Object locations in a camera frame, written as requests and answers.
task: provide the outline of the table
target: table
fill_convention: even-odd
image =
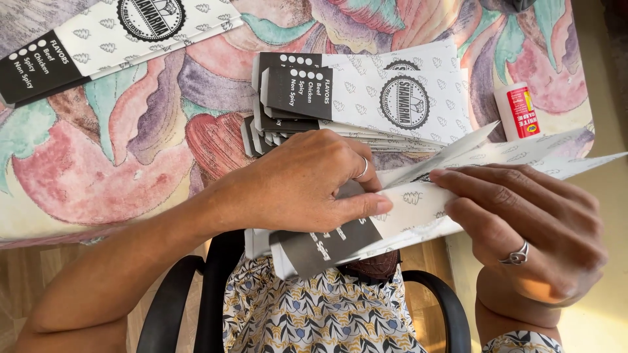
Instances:
[[[245,26],[15,111],[0,106],[0,247],[106,236],[250,163],[239,124],[252,114],[258,51],[384,53],[453,37],[475,129],[499,118],[494,87],[527,81],[542,132],[588,127],[564,154],[593,143],[570,0],[519,14],[498,0],[233,3]],[[375,163],[427,157],[381,153]]]

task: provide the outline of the chair armrest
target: chair armrest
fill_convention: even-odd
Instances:
[[[188,298],[194,271],[202,273],[203,258],[187,255],[166,274],[148,309],[137,353],[174,353],[179,337],[181,318]]]
[[[445,353],[470,353],[471,333],[465,310],[454,291],[440,278],[424,271],[403,271],[404,281],[421,283],[438,300],[445,319]]]

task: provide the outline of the forearm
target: forearm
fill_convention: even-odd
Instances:
[[[488,267],[478,275],[475,321],[482,344],[517,330],[538,332],[560,341],[556,328],[560,312],[520,295],[508,278]]]
[[[124,318],[161,273],[219,233],[202,234],[197,226],[194,212],[181,205],[94,246],[50,283],[29,328],[59,332]]]

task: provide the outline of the brown cloth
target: brown cloth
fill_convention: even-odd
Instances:
[[[380,285],[391,281],[401,263],[399,250],[338,266],[340,273],[356,277],[365,284]]]

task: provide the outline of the shawarma logo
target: shawarma logo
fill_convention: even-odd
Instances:
[[[121,0],[118,18],[124,29],[142,41],[163,41],[185,22],[181,0]]]
[[[395,60],[388,64],[388,66],[384,67],[384,70],[409,70],[409,71],[420,71],[421,69],[416,66],[414,63],[411,63],[407,60]]]
[[[423,85],[403,75],[384,84],[379,105],[386,119],[406,130],[420,128],[430,115],[430,101]]]

